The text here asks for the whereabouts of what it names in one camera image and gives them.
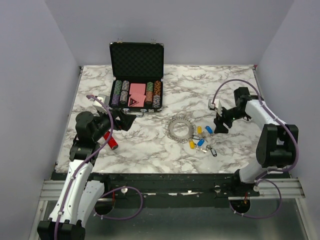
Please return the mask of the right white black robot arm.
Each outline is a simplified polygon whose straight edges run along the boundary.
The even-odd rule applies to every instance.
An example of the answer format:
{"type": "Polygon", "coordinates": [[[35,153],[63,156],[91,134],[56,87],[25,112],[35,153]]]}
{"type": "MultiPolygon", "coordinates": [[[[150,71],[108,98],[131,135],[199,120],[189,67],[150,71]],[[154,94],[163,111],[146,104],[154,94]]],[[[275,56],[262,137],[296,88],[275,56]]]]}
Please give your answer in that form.
{"type": "Polygon", "coordinates": [[[286,173],[295,167],[299,158],[299,129],[279,119],[267,107],[260,94],[252,95],[247,87],[233,92],[235,107],[226,109],[217,98],[209,102],[209,109],[216,112],[213,120],[215,134],[227,134],[233,122],[253,120],[261,135],[255,151],[255,161],[238,169],[231,177],[230,191],[241,196],[262,177],[270,173],[286,173]]]}

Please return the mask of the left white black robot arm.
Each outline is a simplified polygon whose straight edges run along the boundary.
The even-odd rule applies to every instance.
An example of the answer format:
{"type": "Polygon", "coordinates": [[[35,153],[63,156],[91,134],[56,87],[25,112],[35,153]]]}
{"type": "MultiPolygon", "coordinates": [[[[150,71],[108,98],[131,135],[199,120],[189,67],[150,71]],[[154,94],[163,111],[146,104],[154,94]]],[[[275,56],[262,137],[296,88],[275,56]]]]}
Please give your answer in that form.
{"type": "Polygon", "coordinates": [[[85,225],[98,199],[111,191],[107,176],[92,174],[102,145],[99,140],[116,131],[128,131],[135,116],[120,110],[79,113],[75,118],[76,136],[69,151],[69,167],[58,201],[48,217],[37,226],[42,240],[83,240],[85,225]]]}

